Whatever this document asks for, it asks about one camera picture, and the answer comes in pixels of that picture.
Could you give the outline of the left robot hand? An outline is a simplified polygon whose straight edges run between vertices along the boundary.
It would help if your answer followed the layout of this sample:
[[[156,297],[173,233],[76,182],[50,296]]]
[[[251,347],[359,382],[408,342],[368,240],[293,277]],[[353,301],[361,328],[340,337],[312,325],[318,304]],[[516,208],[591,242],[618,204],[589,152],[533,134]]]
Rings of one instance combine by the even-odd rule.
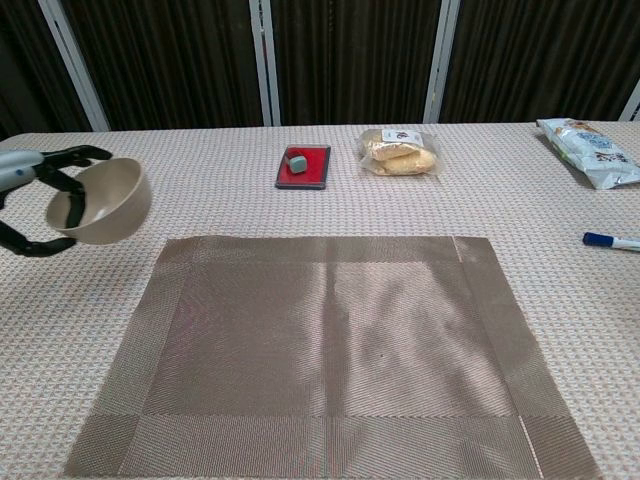
[[[39,180],[54,189],[68,194],[70,209],[65,226],[79,225],[86,208],[86,192],[83,184],[62,172],[70,166],[88,168],[92,160],[106,161],[113,154],[96,146],[80,145],[67,149],[40,152],[35,150],[9,150],[1,152],[1,208],[8,195],[25,185]],[[1,223],[1,246],[24,257],[50,257],[72,248],[76,240],[60,237],[47,242],[33,242],[20,232]]]

